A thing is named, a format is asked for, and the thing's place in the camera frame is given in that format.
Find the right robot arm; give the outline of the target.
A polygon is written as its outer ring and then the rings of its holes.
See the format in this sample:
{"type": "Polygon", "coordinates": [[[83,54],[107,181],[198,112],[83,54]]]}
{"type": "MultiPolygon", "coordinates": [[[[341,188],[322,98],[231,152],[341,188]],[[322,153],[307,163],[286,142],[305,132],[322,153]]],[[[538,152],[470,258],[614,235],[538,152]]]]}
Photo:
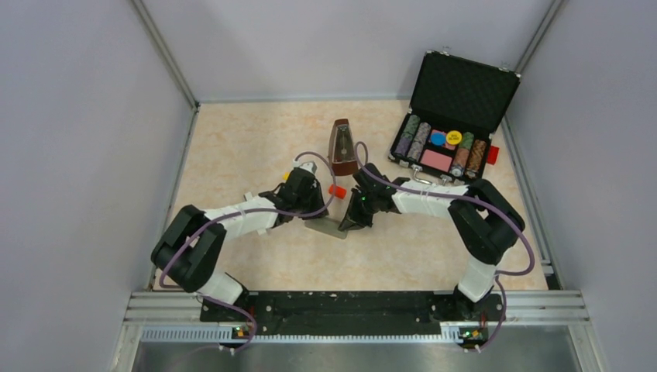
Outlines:
{"type": "Polygon", "coordinates": [[[484,179],[457,186],[408,177],[391,181],[372,163],[353,177],[356,186],[338,229],[371,227],[378,212],[451,220],[470,255],[455,288],[454,308],[464,319],[475,319],[482,313],[504,254],[517,241],[525,240],[525,221],[507,199],[484,179]]]}

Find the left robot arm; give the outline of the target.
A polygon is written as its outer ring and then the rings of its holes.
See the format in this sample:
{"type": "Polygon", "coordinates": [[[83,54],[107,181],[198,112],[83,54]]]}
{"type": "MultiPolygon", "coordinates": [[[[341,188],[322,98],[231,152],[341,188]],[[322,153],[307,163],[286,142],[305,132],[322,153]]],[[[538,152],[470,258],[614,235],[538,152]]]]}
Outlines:
{"type": "Polygon", "coordinates": [[[292,219],[320,219],[328,211],[316,165],[296,165],[285,182],[238,204],[201,210],[184,206],[155,245],[150,259],[162,274],[187,293],[218,300],[219,311],[239,320],[248,311],[245,287],[217,269],[224,243],[282,226],[292,219]]]}

